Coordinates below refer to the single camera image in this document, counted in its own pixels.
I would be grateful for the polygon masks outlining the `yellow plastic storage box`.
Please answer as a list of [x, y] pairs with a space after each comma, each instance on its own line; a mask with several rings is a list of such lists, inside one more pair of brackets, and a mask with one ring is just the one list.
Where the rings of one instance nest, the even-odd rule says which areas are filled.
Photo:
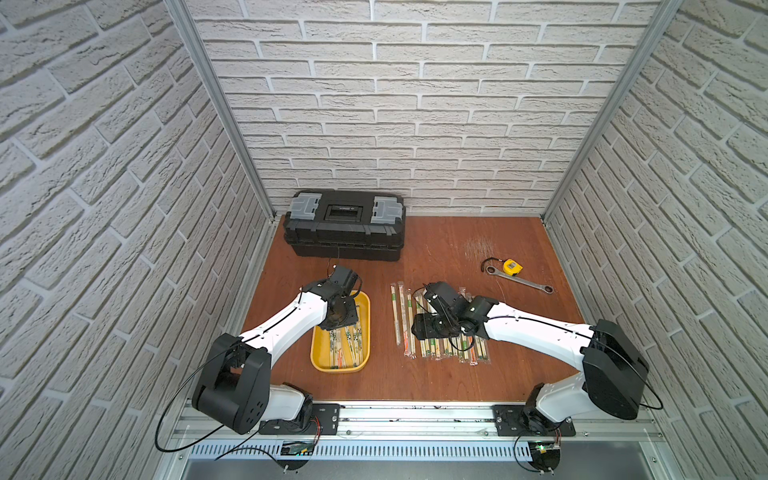
[[362, 370], [369, 361], [371, 355], [370, 338], [370, 299], [366, 293], [361, 292], [356, 297], [357, 312], [359, 321], [357, 324], [362, 329], [363, 343], [363, 362], [362, 365], [354, 369], [333, 370], [330, 368], [329, 360], [329, 335], [331, 331], [322, 330], [315, 327], [312, 330], [312, 344], [310, 350], [310, 360], [314, 368], [320, 372], [331, 374], [351, 374]]

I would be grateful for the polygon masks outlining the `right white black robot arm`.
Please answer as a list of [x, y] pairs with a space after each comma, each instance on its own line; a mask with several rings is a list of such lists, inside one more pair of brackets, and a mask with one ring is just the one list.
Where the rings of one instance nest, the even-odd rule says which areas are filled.
[[549, 434], [568, 418], [594, 411], [621, 420], [637, 418], [648, 389], [648, 365], [617, 324], [559, 321], [482, 296], [448, 302], [429, 294], [427, 301], [433, 310], [416, 315], [411, 327], [419, 340], [464, 334], [508, 342], [577, 370], [564, 380], [534, 387], [520, 414], [525, 432]]

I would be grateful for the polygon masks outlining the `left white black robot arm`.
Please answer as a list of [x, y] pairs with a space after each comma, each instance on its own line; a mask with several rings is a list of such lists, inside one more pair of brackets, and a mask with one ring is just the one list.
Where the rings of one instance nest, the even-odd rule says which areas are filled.
[[238, 336], [223, 334], [211, 346], [192, 394], [197, 411], [238, 433], [263, 422], [286, 422], [302, 431], [313, 423], [309, 393], [271, 383], [280, 357], [318, 326], [332, 331], [359, 320], [357, 291], [322, 295], [317, 285], [259, 326]]

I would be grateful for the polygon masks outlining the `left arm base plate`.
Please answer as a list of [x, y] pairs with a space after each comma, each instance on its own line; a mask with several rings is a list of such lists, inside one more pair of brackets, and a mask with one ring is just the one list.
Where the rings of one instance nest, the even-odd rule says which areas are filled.
[[312, 403], [305, 405], [292, 420], [261, 421], [262, 435], [320, 435], [335, 436], [338, 431], [341, 405], [339, 403]]

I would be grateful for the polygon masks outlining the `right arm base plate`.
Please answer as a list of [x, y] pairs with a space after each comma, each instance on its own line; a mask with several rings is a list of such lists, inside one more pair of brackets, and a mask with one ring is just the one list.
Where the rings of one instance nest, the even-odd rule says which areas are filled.
[[495, 404], [491, 407], [497, 435], [500, 437], [554, 436], [574, 437], [576, 430], [570, 418], [553, 422], [535, 409], [522, 404]]

